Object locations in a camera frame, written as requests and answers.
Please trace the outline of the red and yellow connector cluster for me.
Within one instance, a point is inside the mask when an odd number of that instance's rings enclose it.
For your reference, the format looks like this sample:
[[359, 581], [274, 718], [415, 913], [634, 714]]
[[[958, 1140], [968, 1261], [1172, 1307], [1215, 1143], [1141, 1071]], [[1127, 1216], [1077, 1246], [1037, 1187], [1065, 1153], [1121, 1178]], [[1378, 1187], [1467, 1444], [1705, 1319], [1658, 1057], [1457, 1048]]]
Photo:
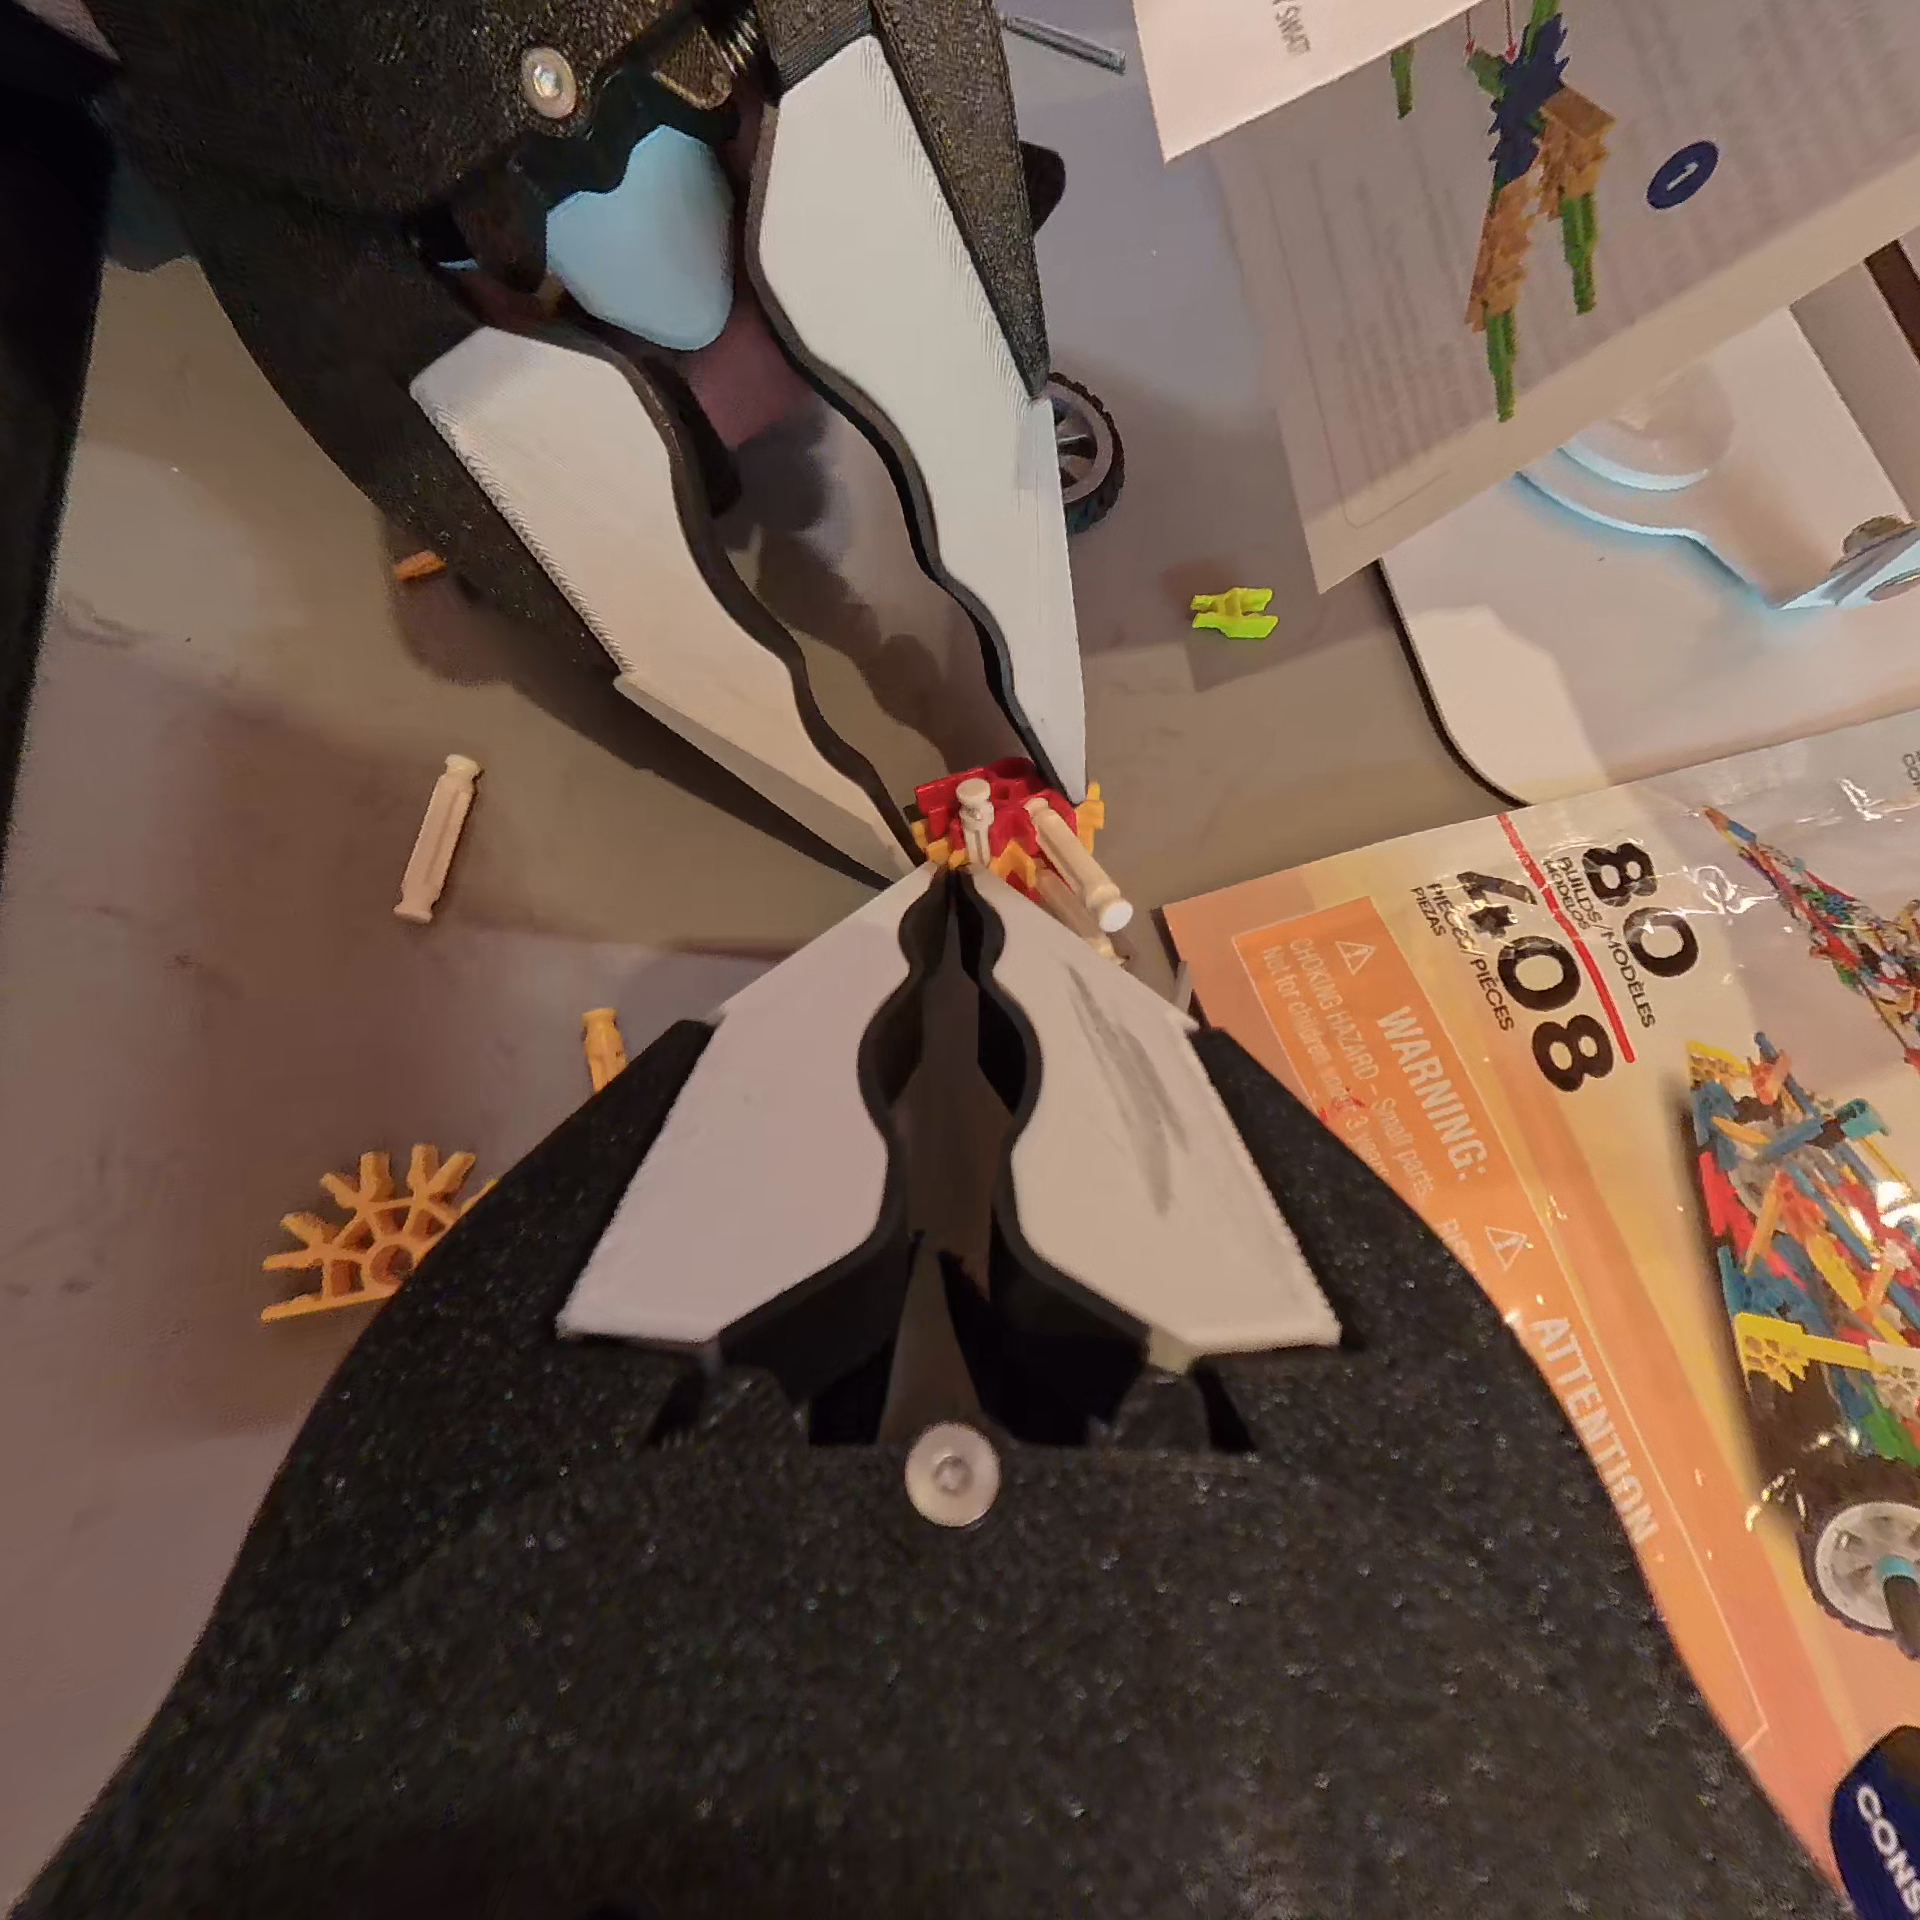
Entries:
[[[1102, 799], [1102, 792], [1100, 792], [1100, 785], [1098, 785], [1098, 783], [1092, 783], [1091, 788], [1095, 788], [1095, 787], [1098, 788], [1098, 799], [1100, 799], [1100, 804], [1102, 804], [1102, 809], [1105, 809], [1105, 824], [1106, 824], [1106, 804], [1105, 804], [1105, 799]], [[1077, 818], [1079, 818], [1079, 824], [1081, 824], [1081, 827], [1086, 827], [1086, 824], [1092, 823], [1092, 804], [1091, 804], [1091, 801], [1092, 801], [1092, 795], [1089, 792], [1083, 802], [1073, 804], [1075, 810], [1077, 810]], [[973, 853], [971, 853], [968, 831], [971, 831], [971, 827], [973, 827], [973, 828], [980, 828], [980, 827], [983, 827], [983, 831], [984, 831], [984, 840], [983, 840], [983, 844], [984, 844], [984, 849], [989, 849], [989, 827], [991, 827], [991, 823], [994, 821], [994, 807], [993, 807], [993, 801], [991, 801], [991, 788], [989, 788], [989, 785], [987, 785], [984, 780], [967, 780], [967, 783], [958, 788], [958, 802], [961, 802], [961, 809], [962, 809], [962, 824], [965, 824], [965, 828], [967, 828], [968, 854], [971, 854], [971, 861], [973, 861], [973, 865], [975, 865], [975, 858], [973, 858]], [[991, 861], [993, 861], [991, 853], [987, 853], [987, 854], [980, 858], [980, 865], [983, 865], [989, 873], [993, 873], [993, 871], [989, 869], [989, 863], [991, 863]], [[965, 871], [965, 869], [944, 869], [944, 867], [936, 867], [936, 865], [928, 863], [926, 858], [924, 858], [924, 863], [926, 863], [928, 867], [942, 869], [942, 871]], [[1016, 883], [1010, 883], [1010, 881], [1005, 879], [1005, 877], [999, 877], [999, 879], [1000, 879], [1003, 883], [1007, 883], [1010, 889], [1015, 889], [1016, 893], [1021, 893], [1022, 897], [1027, 897], [1029, 901], [1040, 902], [1040, 901], [1042, 901], [1042, 893], [1040, 893], [1040, 877], [1042, 877], [1042, 875], [1055, 875], [1052, 869], [1051, 869], [1047, 863], [1037, 869], [1037, 873], [1035, 873], [1035, 877], [1032, 877], [1032, 883], [1030, 883], [1029, 887], [1021, 887], [1021, 884], [1016, 884]]]

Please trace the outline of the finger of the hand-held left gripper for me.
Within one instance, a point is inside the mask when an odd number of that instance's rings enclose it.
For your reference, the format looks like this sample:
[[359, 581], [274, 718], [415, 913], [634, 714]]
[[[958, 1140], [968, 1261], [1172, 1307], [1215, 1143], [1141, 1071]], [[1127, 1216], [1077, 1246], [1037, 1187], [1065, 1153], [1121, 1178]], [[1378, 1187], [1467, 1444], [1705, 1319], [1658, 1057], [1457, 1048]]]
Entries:
[[483, 327], [411, 396], [629, 703], [880, 881], [921, 865], [878, 772], [828, 726], [800, 644], [733, 564], [671, 382], [566, 329]]
[[782, 345], [889, 459], [924, 572], [973, 619], [1029, 758], [1083, 797], [1052, 408], [1029, 392], [874, 32], [766, 111], [749, 257]]

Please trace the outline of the grey toy wheel with tyre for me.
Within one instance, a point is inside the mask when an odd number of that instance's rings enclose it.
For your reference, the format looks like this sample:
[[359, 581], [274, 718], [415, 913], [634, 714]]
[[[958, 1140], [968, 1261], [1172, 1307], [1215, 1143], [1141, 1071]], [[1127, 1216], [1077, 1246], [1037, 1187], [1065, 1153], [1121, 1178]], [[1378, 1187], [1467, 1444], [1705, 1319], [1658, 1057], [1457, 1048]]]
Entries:
[[1079, 538], [1112, 514], [1127, 485], [1127, 453], [1106, 402], [1055, 372], [1045, 390], [1052, 410], [1065, 525]]

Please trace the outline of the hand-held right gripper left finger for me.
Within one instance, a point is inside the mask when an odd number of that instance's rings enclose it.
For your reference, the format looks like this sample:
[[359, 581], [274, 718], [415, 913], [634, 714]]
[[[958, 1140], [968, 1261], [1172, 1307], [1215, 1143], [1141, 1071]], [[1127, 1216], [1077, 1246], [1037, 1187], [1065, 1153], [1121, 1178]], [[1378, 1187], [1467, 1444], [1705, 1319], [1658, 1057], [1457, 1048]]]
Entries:
[[892, 889], [733, 996], [558, 1313], [645, 1349], [889, 1349], [912, 1266], [899, 1104], [948, 883]]

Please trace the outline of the colourful construction toy bag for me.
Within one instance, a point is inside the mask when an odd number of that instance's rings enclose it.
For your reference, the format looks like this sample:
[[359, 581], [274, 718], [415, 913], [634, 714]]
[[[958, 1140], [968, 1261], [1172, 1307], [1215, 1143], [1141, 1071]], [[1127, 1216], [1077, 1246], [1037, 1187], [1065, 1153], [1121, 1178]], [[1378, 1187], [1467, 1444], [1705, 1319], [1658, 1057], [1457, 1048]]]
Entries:
[[1918, 1913], [1917, 712], [1170, 902], [1477, 1276], [1862, 1917]]

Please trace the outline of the dark dotted surface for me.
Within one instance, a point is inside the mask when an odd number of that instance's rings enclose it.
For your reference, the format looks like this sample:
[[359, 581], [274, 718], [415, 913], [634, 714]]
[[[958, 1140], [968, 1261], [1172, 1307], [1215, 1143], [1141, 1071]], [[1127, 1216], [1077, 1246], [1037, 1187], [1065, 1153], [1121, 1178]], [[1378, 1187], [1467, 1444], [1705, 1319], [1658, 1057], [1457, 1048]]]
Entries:
[[12, 828], [106, 258], [119, 57], [85, 3], [3, 6], [3, 828]]

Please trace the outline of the short white toy rod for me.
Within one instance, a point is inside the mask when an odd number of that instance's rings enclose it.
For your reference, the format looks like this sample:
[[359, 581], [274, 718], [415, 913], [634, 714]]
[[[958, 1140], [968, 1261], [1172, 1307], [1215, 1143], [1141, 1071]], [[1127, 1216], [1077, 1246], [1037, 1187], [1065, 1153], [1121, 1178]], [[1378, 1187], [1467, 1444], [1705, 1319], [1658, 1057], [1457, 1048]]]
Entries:
[[412, 926], [432, 923], [460, 849], [481, 778], [483, 766], [473, 756], [459, 752], [444, 756], [444, 769], [429, 795], [412, 850], [401, 875], [394, 904], [394, 917], [401, 923]]

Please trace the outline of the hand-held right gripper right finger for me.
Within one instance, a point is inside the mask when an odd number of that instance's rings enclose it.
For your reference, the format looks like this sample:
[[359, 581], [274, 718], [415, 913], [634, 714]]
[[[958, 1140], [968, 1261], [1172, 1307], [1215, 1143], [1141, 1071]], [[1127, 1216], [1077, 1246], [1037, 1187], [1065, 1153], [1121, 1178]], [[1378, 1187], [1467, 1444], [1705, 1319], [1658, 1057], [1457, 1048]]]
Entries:
[[993, 1292], [1021, 1356], [1183, 1375], [1338, 1346], [1194, 1023], [999, 877], [961, 883], [961, 918], [989, 1075], [1013, 1108]]

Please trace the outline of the yellow half-round connector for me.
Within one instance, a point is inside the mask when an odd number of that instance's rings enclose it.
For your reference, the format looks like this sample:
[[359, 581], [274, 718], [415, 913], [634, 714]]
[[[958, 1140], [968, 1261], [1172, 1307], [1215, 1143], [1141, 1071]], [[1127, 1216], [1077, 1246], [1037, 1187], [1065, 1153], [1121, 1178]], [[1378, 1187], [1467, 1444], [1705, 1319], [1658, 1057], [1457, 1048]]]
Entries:
[[402, 1168], [386, 1151], [366, 1151], [348, 1170], [326, 1170], [318, 1184], [328, 1212], [287, 1212], [287, 1245], [266, 1255], [271, 1276], [306, 1279], [301, 1292], [261, 1309], [264, 1327], [353, 1309], [374, 1309], [399, 1294], [444, 1237], [492, 1190], [471, 1190], [477, 1155], [444, 1155], [415, 1143]]

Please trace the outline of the booklet with green figure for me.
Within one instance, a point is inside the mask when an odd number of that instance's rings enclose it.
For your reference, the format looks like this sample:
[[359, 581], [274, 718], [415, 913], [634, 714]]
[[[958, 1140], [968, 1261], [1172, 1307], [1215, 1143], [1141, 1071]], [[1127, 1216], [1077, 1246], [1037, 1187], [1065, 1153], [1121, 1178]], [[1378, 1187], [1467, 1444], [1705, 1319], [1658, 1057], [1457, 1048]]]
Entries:
[[1917, 229], [1915, 3], [1479, 4], [1213, 145], [1318, 586]]

